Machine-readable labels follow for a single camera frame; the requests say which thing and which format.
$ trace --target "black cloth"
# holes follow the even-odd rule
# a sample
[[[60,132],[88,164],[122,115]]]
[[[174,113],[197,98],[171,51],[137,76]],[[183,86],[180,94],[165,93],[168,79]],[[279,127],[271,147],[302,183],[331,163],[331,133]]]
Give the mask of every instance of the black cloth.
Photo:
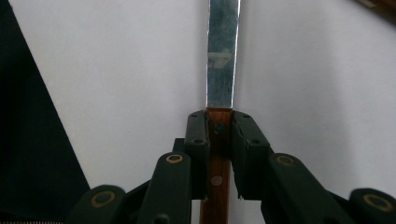
[[[89,186],[7,0],[0,106],[0,221],[63,221]]]

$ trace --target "white backdrop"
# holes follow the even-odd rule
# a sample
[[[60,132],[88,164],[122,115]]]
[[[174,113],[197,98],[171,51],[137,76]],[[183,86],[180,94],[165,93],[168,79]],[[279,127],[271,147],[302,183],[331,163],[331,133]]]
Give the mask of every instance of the white backdrop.
[[[148,180],[205,109],[207,1],[10,3],[90,186]],[[396,196],[396,28],[350,0],[241,8],[234,109],[325,188]],[[231,197],[231,224],[263,223]]]

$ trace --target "metal blade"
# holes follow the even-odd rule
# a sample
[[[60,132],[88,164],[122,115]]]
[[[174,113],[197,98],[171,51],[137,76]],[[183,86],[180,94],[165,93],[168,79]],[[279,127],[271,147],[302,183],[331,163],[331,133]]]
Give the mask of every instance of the metal blade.
[[[206,107],[233,108],[240,0],[209,0]]]

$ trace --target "knife handle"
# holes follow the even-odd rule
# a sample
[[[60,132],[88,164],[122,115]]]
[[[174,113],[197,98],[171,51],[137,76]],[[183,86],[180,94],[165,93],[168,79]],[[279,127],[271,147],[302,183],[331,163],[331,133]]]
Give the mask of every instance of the knife handle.
[[[230,187],[231,109],[208,108],[210,157],[208,199],[201,201],[200,224],[226,224]]]

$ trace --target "knife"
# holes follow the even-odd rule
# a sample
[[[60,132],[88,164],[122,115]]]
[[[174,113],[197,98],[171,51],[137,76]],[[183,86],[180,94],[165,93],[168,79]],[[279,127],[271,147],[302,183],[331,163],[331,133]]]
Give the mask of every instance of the knife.
[[[233,116],[233,83],[240,0],[209,0],[206,66],[206,115],[210,141],[207,200],[200,223],[227,223],[230,161],[228,149]]]

